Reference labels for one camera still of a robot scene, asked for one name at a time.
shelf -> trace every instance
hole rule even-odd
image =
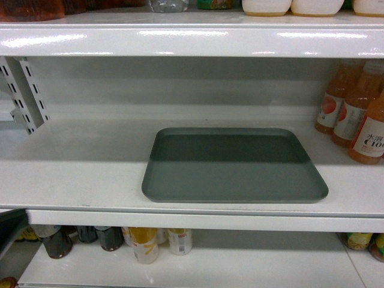
[[[166,127],[286,128],[329,194],[313,204],[152,202],[141,183],[155,135]],[[383,163],[354,162],[313,122],[50,120],[2,159],[0,173],[0,209],[26,207],[35,224],[384,232]]]
[[[111,9],[0,24],[2,56],[241,56],[383,58],[380,18],[250,17],[241,9],[157,14]]]
[[[193,248],[139,264],[132,248],[105,252],[98,243],[75,243],[50,259],[42,246],[19,286],[27,287],[355,287],[364,286],[333,233],[193,231]]]

jar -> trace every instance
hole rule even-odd
[[[242,0],[242,8],[248,16],[274,17],[283,16],[292,0]]]
[[[331,17],[343,4],[344,0],[293,0],[290,9],[296,16]]]
[[[85,0],[63,0],[65,14],[80,14],[86,12]]]
[[[369,251],[371,255],[378,261],[384,262],[384,234],[377,234],[374,236]]]
[[[368,17],[384,17],[382,0],[354,0],[353,9],[356,15]]]
[[[95,226],[97,237],[102,249],[114,251],[123,243],[123,237],[120,227]]]
[[[112,0],[111,8],[116,7],[142,7],[145,6],[146,0]]]
[[[96,229],[94,226],[76,226],[80,242],[93,243],[97,240]]]
[[[197,0],[197,8],[203,10],[231,9],[232,0]]]
[[[60,259],[72,249],[72,241],[60,225],[31,225],[49,257]]]
[[[342,233],[341,241],[349,249],[364,250],[369,246],[372,234],[373,233]]]
[[[151,264],[158,256],[156,233],[156,228],[130,227],[133,253],[142,264]]]
[[[169,248],[173,254],[186,255],[192,250],[192,230],[169,228]]]
[[[0,21],[34,22],[64,18],[62,0],[2,0]]]

plastic bottle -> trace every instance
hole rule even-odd
[[[95,226],[95,229],[102,249],[110,252],[122,245],[123,236],[120,227]]]
[[[192,250],[192,230],[169,228],[169,247],[176,255],[186,255]]]
[[[168,241],[168,230],[165,228],[157,228],[156,238],[157,244],[164,244]]]
[[[384,73],[383,60],[369,60],[364,66],[358,84],[347,94],[346,100],[332,134],[332,141],[340,146],[348,147],[371,101],[379,96]]]
[[[156,228],[130,227],[133,253],[142,264],[154,262],[158,256]]]
[[[65,14],[80,14],[86,12],[85,0],[63,0]]]
[[[129,227],[121,227],[122,235],[124,236],[125,243],[128,246],[132,246],[132,239]]]
[[[348,155],[362,164],[377,164],[384,155],[384,91],[369,104]]]
[[[66,256],[72,249],[72,241],[60,225],[31,225],[53,259]]]
[[[79,240],[83,243],[93,243],[97,240],[97,233],[94,226],[76,226]]]
[[[384,17],[382,0],[354,0],[353,9],[356,15],[367,17]]]
[[[373,237],[369,251],[376,260],[384,262],[384,233]]]
[[[315,128],[319,132],[332,134],[345,97],[356,85],[363,65],[364,61],[359,59],[345,59],[340,62],[335,77],[328,83],[316,119]]]
[[[341,241],[350,249],[364,250],[369,246],[372,235],[373,233],[342,233]]]

glass bottle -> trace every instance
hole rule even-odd
[[[63,0],[65,14],[80,14],[86,12],[85,0]]]
[[[97,240],[97,233],[94,226],[76,226],[80,242],[93,243]]]
[[[114,251],[123,243],[123,236],[120,227],[95,226],[97,237],[102,249]]]
[[[373,233],[342,233],[341,241],[350,249],[364,250],[369,246],[372,235]]]
[[[371,101],[379,96],[384,73],[383,60],[368,60],[358,84],[350,91],[341,108],[332,141],[340,146],[350,146]]]
[[[60,225],[31,225],[53,259],[66,256],[72,249],[72,241]]]
[[[348,155],[362,164],[377,164],[384,155],[384,91],[369,104]]]
[[[142,264],[150,264],[158,256],[156,233],[156,228],[130,227],[133,253]]]
[[[192,250],[192,230],[169,228],[169,248],[173,254],[186,255]]]
[[[332,134],[345,97],[356,85],[363,65],[364,61],[359,59],[345,59],[340,62],[335,77],[328,83],[316,119],[315,128],[319,132]]]

white container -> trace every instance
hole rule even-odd
[[[355,0],[353,9],[359,16],[384,17],[384,0]]]
[[[275,17],[287,13],[292,0],[242,0],[242,8],[248,16]]]
[[[331,17],[343,6],[344,0],[293,0],[290,9],[296,16]]]

